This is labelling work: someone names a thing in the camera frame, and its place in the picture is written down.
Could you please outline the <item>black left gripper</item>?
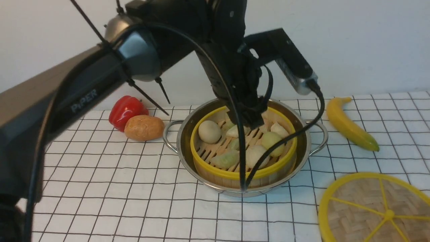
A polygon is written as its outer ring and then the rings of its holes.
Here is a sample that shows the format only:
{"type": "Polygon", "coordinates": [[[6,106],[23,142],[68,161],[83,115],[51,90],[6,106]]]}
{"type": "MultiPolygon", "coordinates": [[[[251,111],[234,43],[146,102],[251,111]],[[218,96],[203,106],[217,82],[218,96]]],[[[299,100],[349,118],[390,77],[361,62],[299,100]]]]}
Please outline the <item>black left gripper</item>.
{"type": "Polygon", "coordinates": [[[224,84],[230,87],[235,97],[241,124],[255,129],[264,124],[261,114],[267,109],[264,98],[257,94],[261,69],[255,65],[255,58],[249,53],[239,53],[215,43],[203,45],[210,59],[197,49],[198,59],[209,78],[215,96],[229,109],[230,120],[237,124],[232,101],[224,84]]]}

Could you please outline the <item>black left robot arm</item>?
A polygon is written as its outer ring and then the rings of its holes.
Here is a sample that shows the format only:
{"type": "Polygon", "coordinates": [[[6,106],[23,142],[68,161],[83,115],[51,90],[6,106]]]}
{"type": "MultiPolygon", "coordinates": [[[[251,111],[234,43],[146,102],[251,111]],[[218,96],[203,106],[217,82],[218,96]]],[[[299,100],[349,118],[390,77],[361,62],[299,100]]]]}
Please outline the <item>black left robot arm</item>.
{"type": "Polygon", "coordinates": [[[257,94],[260,65],[245,43],[245,0],[134,0],[106,25],[101,43],[1,93],[1,241],[30,242],[41,200],[45,146],[128,83],[160,81],[195,51],[230,119],[262,124],[273,81],[257,94]]]}

